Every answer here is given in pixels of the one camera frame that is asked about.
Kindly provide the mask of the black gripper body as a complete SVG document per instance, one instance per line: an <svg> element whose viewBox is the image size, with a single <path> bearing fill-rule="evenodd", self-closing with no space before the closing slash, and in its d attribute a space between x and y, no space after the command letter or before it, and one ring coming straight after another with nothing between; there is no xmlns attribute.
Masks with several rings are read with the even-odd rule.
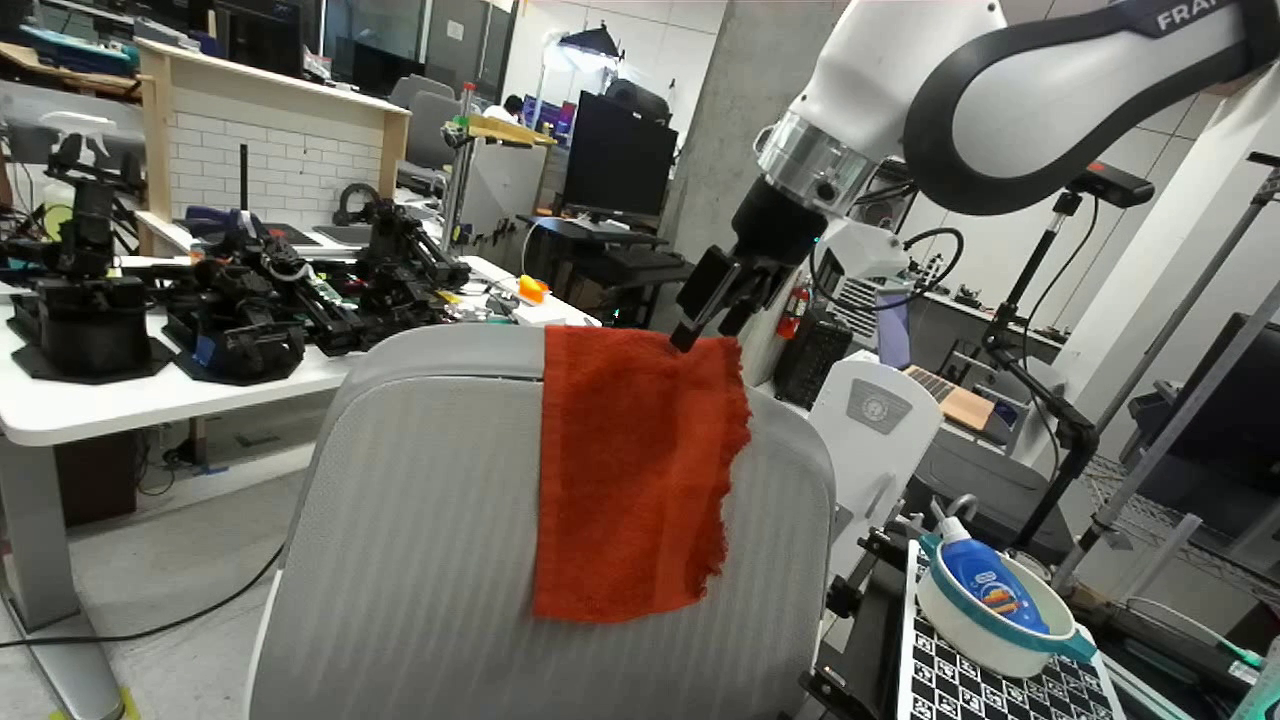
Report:
<svg viewBox="0 0 1280 720"><path fill-rule="evenodd" d="M823 226L827 218L816 207L755 180L731 217L735 245L708 247L697 258L678 292L680 313L706 319L720 307L731 307L735 314L765 307Z"/></svg>

